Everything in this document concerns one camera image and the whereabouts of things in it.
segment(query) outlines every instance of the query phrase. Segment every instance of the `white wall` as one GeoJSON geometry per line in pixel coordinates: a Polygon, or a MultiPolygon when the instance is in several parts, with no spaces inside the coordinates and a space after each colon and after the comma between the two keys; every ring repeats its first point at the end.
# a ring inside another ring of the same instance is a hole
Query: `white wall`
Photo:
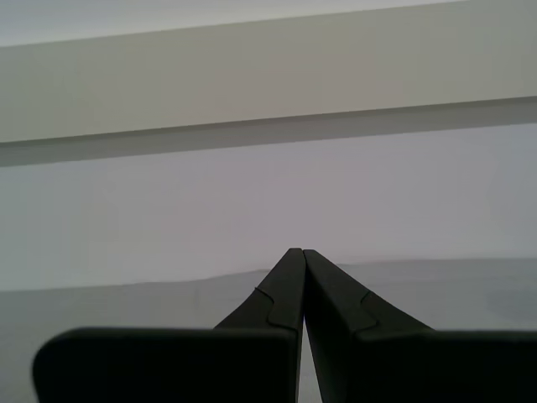
{"type": "MultiPolygon", "coordinates": [[[[536,105],[524,106],[531,119],[536,105]]],[[[0,289],[267,269],[289,247],[337,263],[534,257],[537,123],[498,108],[216,126],[155,134],[153,149],[147,134],[100,138],[86,156],[69,140],[4,148],[0,289]],[[473,127],[502,110],[522,124],[473,127]],[[233,137],[282,133],[318,139],[233,137]],[[143,152],[129,149],[140,139],[143,152]],[[227,140],[236,147],[220,148],[227,140]]]]}
{"type": "Polygon", "coordinates": [[[17,0],[0,2],[0,46],[456,0],[17,0]]]}

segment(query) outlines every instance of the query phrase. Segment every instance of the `black plastic part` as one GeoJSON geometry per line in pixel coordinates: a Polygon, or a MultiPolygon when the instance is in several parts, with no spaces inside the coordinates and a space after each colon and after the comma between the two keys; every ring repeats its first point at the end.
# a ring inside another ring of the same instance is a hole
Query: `black plastic part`
{"type": "Polygon", "coordinates": [[[80,329],[34,360],[40,403],[296,402],[305,259],[291,249],[213,330],[80,329]]]}
{"type": "Polygon", "coordinates": [[[537,333],[437,332],[306,250],[305,320],[324,403],[534,401],[537,333]]]}

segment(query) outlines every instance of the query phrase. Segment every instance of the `gray floor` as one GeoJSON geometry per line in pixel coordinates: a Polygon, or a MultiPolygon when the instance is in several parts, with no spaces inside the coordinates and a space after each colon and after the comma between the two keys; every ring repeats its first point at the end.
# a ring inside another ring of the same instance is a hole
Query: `gray floor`
{"type": "MultiPolygon", "coordinates": [[[[344,265],[397,307],[438,329],[537,330],[537,259],[344,265]]],[[[182,283],[0,292],[0,401],[34,403],[32,357],[81,326],[213,327],[268,271],[182,283]]],[[[307,339],[300,402],[319,402],[307,339]]]]}

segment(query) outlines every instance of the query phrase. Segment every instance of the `white surface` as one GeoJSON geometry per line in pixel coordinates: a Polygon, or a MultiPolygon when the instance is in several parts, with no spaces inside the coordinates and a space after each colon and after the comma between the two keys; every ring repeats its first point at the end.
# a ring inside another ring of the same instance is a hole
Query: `white surface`
{"type": "MultiPolygon", "coordinates": [[[[241,130],[306,136],[323,128],[344,137],[366,130],[360,122],[241,130]]],[[[520,124],[2,167],[0,288],[200,279],[272,267],[290,247],[339,263],[534,257],[536,130],[520,124]]]]}
{"type": "Polygon", "coordinates": [[[537,2],[0,49],[0,142],[537,96],[537,2]]]}
{"type": "Polygon", "coordinates": [[[455,0],[5,0],[0,46],[455,0]]]}

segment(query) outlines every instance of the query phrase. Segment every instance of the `white ceiling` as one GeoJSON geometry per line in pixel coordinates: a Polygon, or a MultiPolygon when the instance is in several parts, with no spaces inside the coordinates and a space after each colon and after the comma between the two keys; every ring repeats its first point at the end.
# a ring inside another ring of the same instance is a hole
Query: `white ceiling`
{"type": "Polygon", "coordinates": [[[4,0],[0,46],[456,0],[4,0]]]}

